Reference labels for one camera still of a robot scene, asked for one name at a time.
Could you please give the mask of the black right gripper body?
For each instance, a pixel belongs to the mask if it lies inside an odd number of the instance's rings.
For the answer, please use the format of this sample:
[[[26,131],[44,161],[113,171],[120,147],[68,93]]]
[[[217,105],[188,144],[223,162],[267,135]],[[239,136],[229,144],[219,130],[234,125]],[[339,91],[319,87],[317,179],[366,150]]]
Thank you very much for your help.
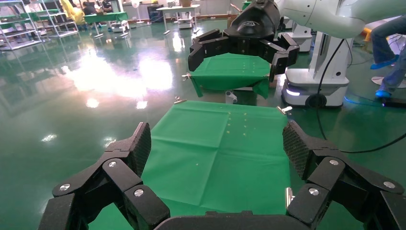
[[[274,1],[253,0],[223,32],[229,40],[229,53],[262,56],[274,40],[280,17]]]

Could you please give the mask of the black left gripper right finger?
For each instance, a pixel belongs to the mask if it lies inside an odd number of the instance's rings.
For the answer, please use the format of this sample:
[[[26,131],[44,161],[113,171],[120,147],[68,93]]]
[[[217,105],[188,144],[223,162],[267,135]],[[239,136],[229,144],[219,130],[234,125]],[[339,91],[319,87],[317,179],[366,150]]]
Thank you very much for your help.
[[[406,227],[405,189],[364,168],[332,142],[306,134],[293,120],[282,131],[283,149],[304,185],[287,200],[287,215],[314,230],[332,202],[341,204],[366,230]]]

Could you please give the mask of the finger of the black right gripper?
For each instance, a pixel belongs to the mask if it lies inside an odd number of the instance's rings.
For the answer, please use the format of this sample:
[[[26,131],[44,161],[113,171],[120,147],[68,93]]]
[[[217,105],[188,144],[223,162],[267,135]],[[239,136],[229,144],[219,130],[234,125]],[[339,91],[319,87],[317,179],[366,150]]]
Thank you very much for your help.
[[[296,63],[299,50],[299,45],[287,33],[282,33],[273,42],[260,40],[258,56],[270,64],[270,82],[274,81],[276,75],[284,74],[287,67]]]
[[[221,55],[230,51],[230,39],[223,36],[219,29],[206,32],[193,39],[188,56],[189,71],[195,71],[205,58]]]

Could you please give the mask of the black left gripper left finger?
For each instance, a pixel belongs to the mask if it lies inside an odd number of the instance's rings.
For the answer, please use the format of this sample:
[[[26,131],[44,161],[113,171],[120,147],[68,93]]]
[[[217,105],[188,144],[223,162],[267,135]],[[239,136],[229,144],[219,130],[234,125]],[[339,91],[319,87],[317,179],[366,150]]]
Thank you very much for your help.
[[[54,187],[39,229],[86,230],[110,204],[133,229],[155,229],[170,210],[141,178],[150,151],[150,126],[141,122],[131,137],[109,144],[94,164]]]

